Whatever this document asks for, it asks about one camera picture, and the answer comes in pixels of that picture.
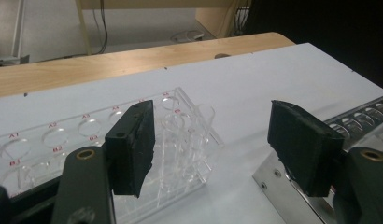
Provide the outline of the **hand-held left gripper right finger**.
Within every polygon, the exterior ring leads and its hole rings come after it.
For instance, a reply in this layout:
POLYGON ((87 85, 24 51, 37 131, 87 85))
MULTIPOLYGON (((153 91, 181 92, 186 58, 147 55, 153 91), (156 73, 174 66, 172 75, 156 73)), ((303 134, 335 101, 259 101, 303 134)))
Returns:
POLYGON ((345 137, 298 105, 273 100, 267 141, 302 193, 326 197, 345 137))

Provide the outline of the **grey power strip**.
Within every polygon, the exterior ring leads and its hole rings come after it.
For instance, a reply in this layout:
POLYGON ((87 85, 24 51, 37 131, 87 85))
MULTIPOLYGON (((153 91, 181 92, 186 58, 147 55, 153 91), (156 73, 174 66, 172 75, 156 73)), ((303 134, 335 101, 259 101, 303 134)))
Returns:
POLYGON ((0 67, 2 66, 12 66, 12 65, 19 65, 19 64, 27 64, 30 61, 30 56, 26 55, 23 57, 0 57, 0 67))

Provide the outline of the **metal tube rack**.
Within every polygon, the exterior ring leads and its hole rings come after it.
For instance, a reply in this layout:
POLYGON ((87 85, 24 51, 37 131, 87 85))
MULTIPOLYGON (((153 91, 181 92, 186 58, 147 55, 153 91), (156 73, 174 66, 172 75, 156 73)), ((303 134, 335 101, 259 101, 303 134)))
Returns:
POLYGON ((323 122, 345 137, 326 197, 302 193, 270 145, 254 180, 287 224, 383 224, 383 96, 323 122))

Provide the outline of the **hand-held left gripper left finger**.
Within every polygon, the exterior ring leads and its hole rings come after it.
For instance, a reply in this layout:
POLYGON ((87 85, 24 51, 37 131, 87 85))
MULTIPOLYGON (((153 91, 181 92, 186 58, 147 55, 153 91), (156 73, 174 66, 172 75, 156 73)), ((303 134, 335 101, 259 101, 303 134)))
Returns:
POLYGON ((152 167, 155 146, 153 101, 128 108, 106 134, 110 185, 115 195, 140 196, 152 167))

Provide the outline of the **wooden table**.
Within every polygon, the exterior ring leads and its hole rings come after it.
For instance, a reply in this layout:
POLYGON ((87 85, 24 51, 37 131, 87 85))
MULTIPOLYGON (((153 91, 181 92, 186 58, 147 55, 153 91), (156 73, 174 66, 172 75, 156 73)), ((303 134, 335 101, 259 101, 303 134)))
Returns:
POLYGON ((0 97, 208 61, 219 54, 233 56, 293 44, 286 36, 269 32, 0 67, 0 97))

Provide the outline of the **clear acrylic tube rack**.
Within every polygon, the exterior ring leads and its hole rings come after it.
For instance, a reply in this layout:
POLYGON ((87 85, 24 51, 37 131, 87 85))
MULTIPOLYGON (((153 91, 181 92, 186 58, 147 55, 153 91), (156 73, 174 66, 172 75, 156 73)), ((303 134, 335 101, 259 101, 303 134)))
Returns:
MULTIPOLYGON (((195 105, 181 88, 151 95, 155 119, 152 167, 141 194, 114 198, 118 224, 135 224, 201 188, 223 148, 210 123, 215 111, 195 105)), ((10 196, 59 176, 68 154, 103 145, 136 100, 0 135, 0 185, 10 196)))

